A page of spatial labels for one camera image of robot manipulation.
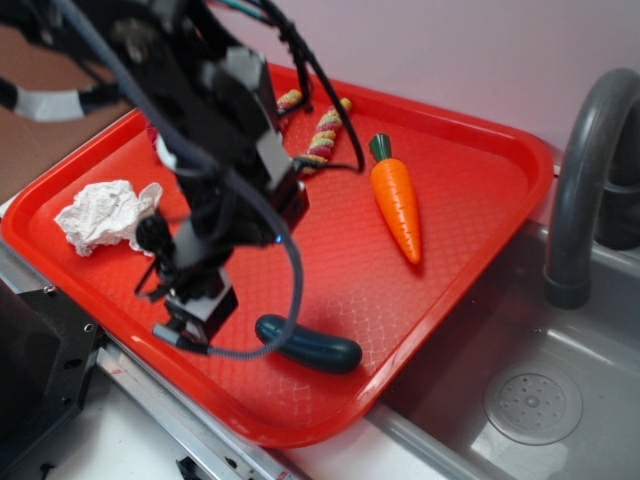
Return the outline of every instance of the sink drain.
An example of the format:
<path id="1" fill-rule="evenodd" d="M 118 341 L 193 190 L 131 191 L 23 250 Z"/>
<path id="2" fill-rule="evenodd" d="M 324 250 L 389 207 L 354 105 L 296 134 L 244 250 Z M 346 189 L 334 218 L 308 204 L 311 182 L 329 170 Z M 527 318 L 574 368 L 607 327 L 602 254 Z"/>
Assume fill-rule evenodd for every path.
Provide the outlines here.
<path id="1" fill-rule="evenodd" d="M 582 416 L 575 382 L 537 362 L 511 365 L 487 386 L 484 407 L 503 435 L 525 445 L 547 445 L 569 435 Z"/>

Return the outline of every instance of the red plastic tray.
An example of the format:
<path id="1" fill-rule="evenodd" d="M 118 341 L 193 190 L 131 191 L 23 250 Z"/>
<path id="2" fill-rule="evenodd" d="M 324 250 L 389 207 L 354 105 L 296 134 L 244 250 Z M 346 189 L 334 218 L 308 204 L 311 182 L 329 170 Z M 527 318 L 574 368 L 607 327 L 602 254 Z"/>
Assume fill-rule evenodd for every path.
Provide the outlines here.
<path id="1" fill-rule="evenodd" d="M 277 93 L 295 87 L 273 68 Z M 450 111 L 335 83 L 354 104 L 363 146 L 391 136 L 394 156 L 412 171 L 423 230 L 423 261 L 411 265 L 392 239 L 365 175 L 326 171 L 310 177 L 311 208 L 294 232 L 305 265 L 300 323 L 357 340 L 364 356 L 353 373 L 319 373 L 277 355 L 241 362 L 178 351 L 151 334 L 166 320 L 162 302 L 133 290 L 150 259 L 125 242 L 76 255 L 53 222 L 85 185 L 127 179 L 136 191 L 161 183 L 163 212 L 186 204 L 152 154 L 145 119 L 133 113 L 71 154 L 14 201 L 2 221 L 6 241 L 90 312 L 113 336 L 246 439 L 287 448 L 326 439 L 361 417 L 546 193 L 552 160 L 523 132 Z M 290 122 L 285 146 L 303 152 L 329 103 Z M 334 161 L 355 162 L 345 132 Z M 368 170 L 373 160 L 368 155 Z M 214 344 L 259 346 L 255 320 L 286 315 L 291 271 L 279 246 L 237 249 L 227 264 L 240 307 Z"/>

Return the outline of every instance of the crumpled paper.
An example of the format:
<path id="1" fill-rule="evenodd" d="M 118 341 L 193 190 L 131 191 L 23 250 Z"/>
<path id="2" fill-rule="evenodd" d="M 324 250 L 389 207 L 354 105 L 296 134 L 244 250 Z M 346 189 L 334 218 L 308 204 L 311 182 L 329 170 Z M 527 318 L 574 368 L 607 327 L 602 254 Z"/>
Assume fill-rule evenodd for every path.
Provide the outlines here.
<path id="1" fill-rule="evenodd" d="M 128 240 L 135 251 L 143 251 L 136 242 L 138 221 L 157 208 L 162 187 L 152 183 L 137 196 L 127 180 L 87 185 L 63 208 L 55 222 L 78 255 L 87 257 L 98 245 L 115 245 Z"/>

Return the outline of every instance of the gray faucet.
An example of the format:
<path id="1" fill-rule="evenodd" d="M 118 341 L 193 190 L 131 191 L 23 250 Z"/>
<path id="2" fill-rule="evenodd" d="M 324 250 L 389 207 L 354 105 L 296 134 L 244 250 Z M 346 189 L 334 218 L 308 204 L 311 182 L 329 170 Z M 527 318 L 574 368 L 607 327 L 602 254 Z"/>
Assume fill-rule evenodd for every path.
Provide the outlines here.
<path id="1" fill-rule="evenodd" d="M 619 68 L 589 92 L 558 179 L 545 262 L 545 296 L 578 308 L 590 296 L 593 239 L 640 245 L 640 75 Z"/>

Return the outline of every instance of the sink basin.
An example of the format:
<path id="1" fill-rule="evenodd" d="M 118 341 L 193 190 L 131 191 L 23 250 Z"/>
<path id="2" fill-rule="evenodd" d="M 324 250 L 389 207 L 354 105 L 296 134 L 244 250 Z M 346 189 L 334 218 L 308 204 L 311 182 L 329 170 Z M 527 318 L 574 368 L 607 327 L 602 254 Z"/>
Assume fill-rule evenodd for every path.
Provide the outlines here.
<path id="1" fill-rule="evenodd" d="M 596 246 L 590 302 L 559 310 L 545 240 L 525 225 L 381 402 L 465 476 L 640 478 L 640 261 Z"/>

